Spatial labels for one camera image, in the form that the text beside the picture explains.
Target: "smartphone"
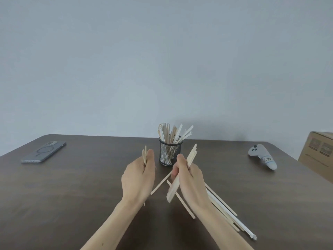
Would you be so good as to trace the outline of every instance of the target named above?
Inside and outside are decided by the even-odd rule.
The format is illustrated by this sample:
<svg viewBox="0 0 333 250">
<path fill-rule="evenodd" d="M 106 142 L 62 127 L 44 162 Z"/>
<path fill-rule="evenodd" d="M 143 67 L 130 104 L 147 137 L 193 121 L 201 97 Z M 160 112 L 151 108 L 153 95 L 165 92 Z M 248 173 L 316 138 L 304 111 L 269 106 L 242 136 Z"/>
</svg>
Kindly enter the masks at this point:
<svg viewBox="0 0 333 250">
<path fill-rule="evenodd" d="M 42 162 L 65 145 L 66 145 L 65 141 L 50 141 L 41 148 L 39 148 L 38 150 L 25 156 L 23 159 L 21 159 L 21 162 L 22 163 Z"/>
</svg>

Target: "table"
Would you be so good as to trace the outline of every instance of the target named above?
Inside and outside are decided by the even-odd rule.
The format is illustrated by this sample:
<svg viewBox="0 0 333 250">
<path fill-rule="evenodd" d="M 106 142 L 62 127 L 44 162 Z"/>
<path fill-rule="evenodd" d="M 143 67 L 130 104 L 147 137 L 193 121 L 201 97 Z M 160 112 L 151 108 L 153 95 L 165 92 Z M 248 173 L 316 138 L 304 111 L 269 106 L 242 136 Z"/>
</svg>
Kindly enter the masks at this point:
<svg viewBox="0 0 333 250">
<path fill-rule="evenodd" d="M 53 140 L 63 147 L 40 164 L 20 159 Z M 255 249 L 333 249 L 333 185 L 270 143 L 261 142 L 278 168 L 271 171 L 248 149 L 258 142 L 185 140 L 205 182 L 258 237 Z M 121 175 L 142 155 L 156 155 L 156 186 L 170 171 L 158 163 L 159 140 L 45 135 L 0 157 L 0 249 L 80 249 L 122 197 Z M 202 223 L 165 182 L 146 201 L 117 249 L 218 249 Z"/>
</svg>

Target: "mesh pencil cup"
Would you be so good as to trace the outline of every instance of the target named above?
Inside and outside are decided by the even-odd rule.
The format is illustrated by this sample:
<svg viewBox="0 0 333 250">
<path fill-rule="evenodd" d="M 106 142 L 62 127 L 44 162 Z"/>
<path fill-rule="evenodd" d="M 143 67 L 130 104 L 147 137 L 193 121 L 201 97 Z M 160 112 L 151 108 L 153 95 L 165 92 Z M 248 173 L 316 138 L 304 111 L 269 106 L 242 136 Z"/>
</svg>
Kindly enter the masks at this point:
<svg viewBox="0 0 333 250">
<path fill-rule="evenodd" d="M 177 161 L 177 155 L 181 153 L 181 144 L 168 144 L 160 139 L 160 164 L 172 167 Z"/>
</svg>

